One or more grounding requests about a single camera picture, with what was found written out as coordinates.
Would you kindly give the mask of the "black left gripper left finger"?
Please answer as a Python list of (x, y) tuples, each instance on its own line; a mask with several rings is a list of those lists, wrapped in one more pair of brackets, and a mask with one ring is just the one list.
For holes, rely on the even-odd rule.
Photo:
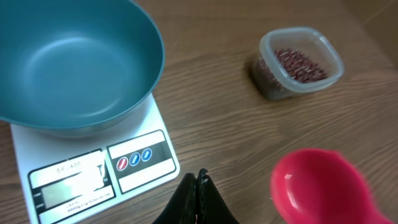
[(192, 173), (185, 174), (168, 204), (153, 224), (196, 224), (196, 181)]

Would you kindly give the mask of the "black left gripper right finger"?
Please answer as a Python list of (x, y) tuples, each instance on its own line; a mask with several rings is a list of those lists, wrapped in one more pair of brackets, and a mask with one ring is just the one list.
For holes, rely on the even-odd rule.
[(196, 181), (196, 212), (199, 224), (239, 224), (218, 192), (208, 171), (202, 168)]

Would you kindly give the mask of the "red measuring scoop blue handle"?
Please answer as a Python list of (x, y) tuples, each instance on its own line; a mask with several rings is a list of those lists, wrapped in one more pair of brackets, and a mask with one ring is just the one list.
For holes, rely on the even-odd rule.
[(366, 179), (338, 151), (306, 148), (287, 154), (272, 171), (270, 193), (287, 223), (390, 223)]

